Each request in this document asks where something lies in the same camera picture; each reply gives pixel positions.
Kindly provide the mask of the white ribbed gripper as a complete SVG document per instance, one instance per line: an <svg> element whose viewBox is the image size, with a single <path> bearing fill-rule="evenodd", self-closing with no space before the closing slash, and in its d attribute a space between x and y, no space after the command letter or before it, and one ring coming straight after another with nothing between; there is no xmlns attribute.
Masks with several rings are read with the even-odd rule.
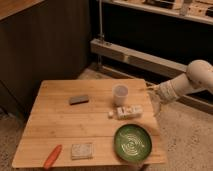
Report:
<svg viewBox="0 0 213 171"><path fill-rule="evenodd" d="M155 90L161 99L156 94L151 94L150 98L153 106L154 115L158 116L161 112L161 100L164 102L172 102L177 100L179 96L176 94L170 81L162 82L158 86L153 85L146 88L146 91Z"/></svg>

